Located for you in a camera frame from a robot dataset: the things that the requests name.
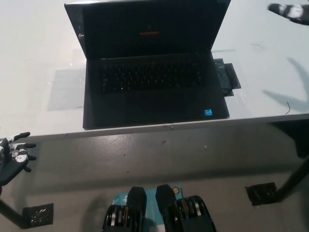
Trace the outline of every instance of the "laptop key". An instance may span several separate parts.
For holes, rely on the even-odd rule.
[[[102,66],[103,93],[195,87],[201,85],[197,62]]]

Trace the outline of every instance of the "concrete floor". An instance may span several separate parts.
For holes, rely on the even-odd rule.
[[[99,232],[107,207],[131,186],[180,184],[200,195],[219,232],[309,231],[309,177],[282,203],[251,206],[245,186],[280,186],[300,163],[270,125],[115,135],[38,144],[38,160],[3,189],[19,212],[54,203],[54,224],[29,232]],[[0,216],[1,232],[20,231]]]

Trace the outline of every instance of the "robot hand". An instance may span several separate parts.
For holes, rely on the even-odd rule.
[[[28,155],[27,148],[33,148],[36,144],[14,143],[14,141],[29,135],[30,132],[25,132],[0,141],[0,186],[7,185],[23,169],[26,172],[31,172],[27,164],[29,160],[36,160],[36,157]]]
[[[309,5],[270,4],[268,10],[290,21],[309,26]]]

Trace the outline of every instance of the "laptop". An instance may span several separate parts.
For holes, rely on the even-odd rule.
[[[229,0],[65,4],[87,59],[83,128],[228,118],[211,54],[228,5]]]

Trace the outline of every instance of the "black pad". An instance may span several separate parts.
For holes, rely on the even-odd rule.
[[[277,202],[277,187],[274,182],[246,187],[249,200],[253,206]]]
[[[169,185],[156,187],[155,198],[161,214],[170,204],[176,201],[175,193]]]
[[[54,204],[23,208],[23,218],[28,221],[30,228],[52,225],[54,221]]]

